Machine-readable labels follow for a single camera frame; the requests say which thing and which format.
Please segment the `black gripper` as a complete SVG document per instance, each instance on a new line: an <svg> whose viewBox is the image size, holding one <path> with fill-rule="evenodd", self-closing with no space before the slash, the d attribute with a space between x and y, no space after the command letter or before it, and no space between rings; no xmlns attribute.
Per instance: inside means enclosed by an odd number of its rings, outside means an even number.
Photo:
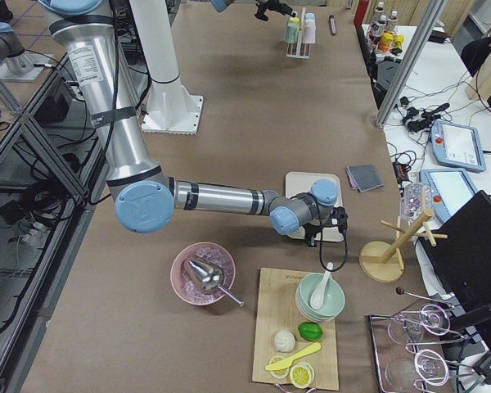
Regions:
<svg viewBox="0 0 491 393"><path fill-rule="evenodd" d="M322 234L322 226L315 225L311 223L307 223L303 226L304 228L304 240L307 242L307 245L310 247L316 246L316 237L318 234Z"/></svg>
<svg viewBox="0 0 491 393"><path fill-rule="evenodd" d="M258 20L267 20L267 11L280 12L281 14L289 17L296 17L298 13L290 7L281 8L279 0L258 0L256 2L257 11L255 13L255 18Z"/></svg>

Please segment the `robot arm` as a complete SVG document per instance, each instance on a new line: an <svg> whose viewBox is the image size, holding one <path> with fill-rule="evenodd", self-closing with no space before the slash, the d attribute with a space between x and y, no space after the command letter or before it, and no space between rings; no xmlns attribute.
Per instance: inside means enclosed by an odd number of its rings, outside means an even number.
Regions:
<svg viewBox="0 0 491 393"><path fill-rule="evenodd" d="M163 228L175 209L265 215L287 235L304 230L307 243L325 228L347 230L347 215L329 179L293 197L274 191L180 181L153 159L143 130L194 134L203 105L182 85L167 7L134 1L133 19L150 78L146 115L140 117L133 81L118 46L115 10L107 1L45 1L50 33L64 46L109 165L107 185L120 223L137 233Z"/></svg>
<svg viewBox="0 0 491 393"><path fill-rule="evenodd" d="M233 0L210 0L209 2L217 12L225 11L234 3ZM268 21L269 18L266 15L267 11L275 11L283 16L297 16L296 11L292 7L279 0L257 0L255 1L255 5L257 6L255 18L258 20Z"/></svg>

